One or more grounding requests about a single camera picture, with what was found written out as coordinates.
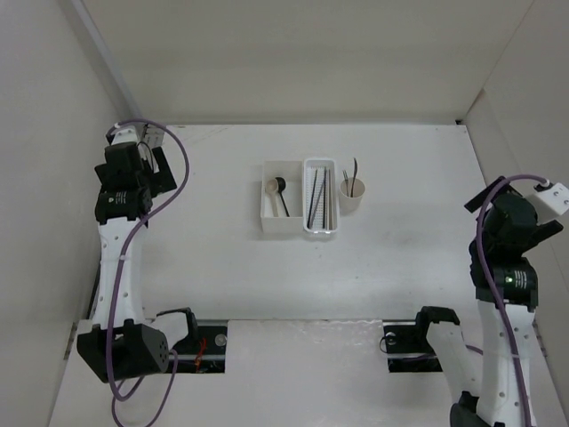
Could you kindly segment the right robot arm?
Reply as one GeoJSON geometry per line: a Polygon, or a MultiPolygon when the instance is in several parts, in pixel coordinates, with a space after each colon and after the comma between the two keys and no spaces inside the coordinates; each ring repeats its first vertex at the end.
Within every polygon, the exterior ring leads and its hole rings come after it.
{"type": "Polygon", "coordinates": [[[413,343],[432,350],[453,403],[452,426],[533,426],[527,350],[539,303],[537,273],[525,253],[563,230],[568,189],[534,174],[500,177],[466,205],[477,212],[470,277],[482,321],[482,372],[476,373],[461,322],[447,308],[423,307],[413,343]]]}

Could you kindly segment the brown wooden fork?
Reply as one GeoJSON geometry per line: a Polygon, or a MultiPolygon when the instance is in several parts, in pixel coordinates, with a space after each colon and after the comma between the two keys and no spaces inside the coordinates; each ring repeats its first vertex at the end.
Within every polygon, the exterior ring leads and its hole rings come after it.
{"type": "Polygon", "coordinates": [[[355,157],[353,157],[353,174],[352,174],[352,182],[351,182],[351,196],[352,198],[355,196],[355,184],[357,180],[357,172],[358,172],[358,162],[355,157]]]}

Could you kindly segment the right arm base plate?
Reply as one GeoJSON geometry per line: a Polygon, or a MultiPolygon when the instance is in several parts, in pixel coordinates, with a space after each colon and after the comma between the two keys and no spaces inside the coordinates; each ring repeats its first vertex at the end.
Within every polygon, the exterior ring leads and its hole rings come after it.
{"type": "Polygon", "coordinates": [[[442,372],[435,352],[413,321],[384,322],[382,333],[380,347],[391,374],[442,372]]]}

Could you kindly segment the black spoon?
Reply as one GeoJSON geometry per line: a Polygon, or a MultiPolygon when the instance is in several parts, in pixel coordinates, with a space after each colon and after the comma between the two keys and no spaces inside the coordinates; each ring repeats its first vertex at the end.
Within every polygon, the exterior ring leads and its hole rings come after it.
{"type": "Polygon", "coordinates": [[[280,196],[281,199],[281,203],[283,205],[284,208],[284,212],[286,214],[287,217],[290,216],[287,204],[285,203],[285,198],[284,198],[284,192],[286,189],[286,181],[283,177],[276,177],[276,182],[277,182],[277,192],[278,195],[280,196]]]}

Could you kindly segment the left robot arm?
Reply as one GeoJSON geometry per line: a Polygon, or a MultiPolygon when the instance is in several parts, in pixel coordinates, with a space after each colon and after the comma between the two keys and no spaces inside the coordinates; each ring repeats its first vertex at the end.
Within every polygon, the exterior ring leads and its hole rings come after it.
{"type": "Polygon", "coordinates": [[[77,339],[84,362],[103,383],[162,374],[170,352],[198,345],[190,308],[162,311],[146,319],[141,298],[141,249],[155,197],[177,184],[162,148],[143,158],[136,142],[114,143],[95,172],[100,193],[95,206],[101,244],[100,283],[92,329],[77,339]]]}

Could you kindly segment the small metal fork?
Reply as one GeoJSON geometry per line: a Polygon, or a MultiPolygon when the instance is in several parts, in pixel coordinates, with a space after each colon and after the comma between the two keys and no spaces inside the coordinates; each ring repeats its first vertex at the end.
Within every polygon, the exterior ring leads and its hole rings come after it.
{"type": "Polygon", "coordinates": [[[343,174],[344,194],[346,197],[352,197],[350,191],[351,184],[348,172],[346,170],[342,170],[342,174],[343,174]]]}

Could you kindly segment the beige wooden spoon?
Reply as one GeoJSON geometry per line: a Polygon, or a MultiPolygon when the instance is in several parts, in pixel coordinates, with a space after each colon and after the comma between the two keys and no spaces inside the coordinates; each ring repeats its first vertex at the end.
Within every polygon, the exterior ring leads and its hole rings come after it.
{"type": "Polygon", "coordinates": [[[265,191],[268,194],[268,197],[270,200],[273,216],[277,218],[279,216],[278,207],[277,207],[277,203],[276,203],[276,195],[278,192],[277,180],[271,179],[271,180],[267,181],[266,185],[265,185],[265,191]]]}

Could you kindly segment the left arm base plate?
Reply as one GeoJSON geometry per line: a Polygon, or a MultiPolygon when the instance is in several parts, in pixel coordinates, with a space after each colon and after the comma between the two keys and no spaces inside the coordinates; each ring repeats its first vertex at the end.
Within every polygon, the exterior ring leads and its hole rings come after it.
{"type": "Polygon", "coordinates": [[[228,321],[199,320],[197,324],[197,338],[188,336],[173,347],[178,353],[177,374],[224,374],[228,321]]]}

